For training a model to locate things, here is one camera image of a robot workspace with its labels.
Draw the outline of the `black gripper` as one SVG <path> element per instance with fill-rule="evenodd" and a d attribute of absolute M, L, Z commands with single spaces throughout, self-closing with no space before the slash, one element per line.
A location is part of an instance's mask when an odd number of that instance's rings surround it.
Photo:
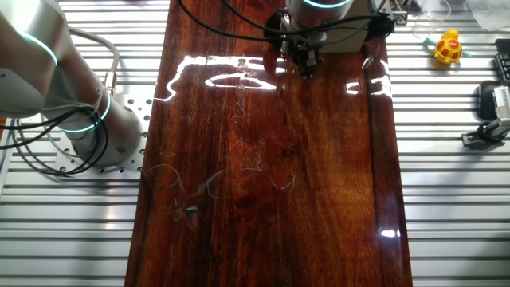
<path fill-rule="evenodd" d="M 307 42 L 307 38 L 302 39 L 295 36 L 292 39 L 292 55 L 295 56 L 295 62 L 301 77 L 312 77 L 314 72 L 322 64 L 320 50 L 323 44 L 313 44 Z"/>

